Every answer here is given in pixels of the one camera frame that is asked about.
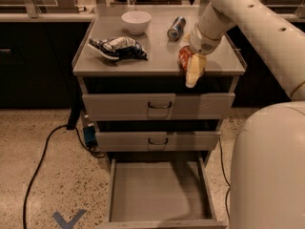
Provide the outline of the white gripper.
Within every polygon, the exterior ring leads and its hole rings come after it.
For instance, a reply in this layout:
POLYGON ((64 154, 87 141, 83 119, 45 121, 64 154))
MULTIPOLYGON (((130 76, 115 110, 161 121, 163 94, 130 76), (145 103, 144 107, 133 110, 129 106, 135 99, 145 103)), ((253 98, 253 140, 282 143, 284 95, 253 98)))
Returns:
POLYGON ((205 55, 213 53, 219 46, 221 39, 207 37, 200 31, 199 25, 195 23, 191 33, 187 33, 184 40, 189 42, 191 51, 195 53, 188 59, 186 69, 186 86, 193 88, 197 80, 205 72, 205 66, 207 64, 205 55))

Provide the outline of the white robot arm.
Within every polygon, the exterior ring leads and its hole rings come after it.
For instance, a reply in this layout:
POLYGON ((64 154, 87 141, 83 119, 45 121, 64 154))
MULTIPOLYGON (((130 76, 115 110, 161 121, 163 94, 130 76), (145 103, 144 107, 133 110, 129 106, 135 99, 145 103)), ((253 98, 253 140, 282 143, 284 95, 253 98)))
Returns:
POLYGON ((305 229, 305 33, 261 0, 209 0, 192 29, 192 51, 213 52, 233 25, 290 99, 252 114, 237 135, 229 227, 305 229))

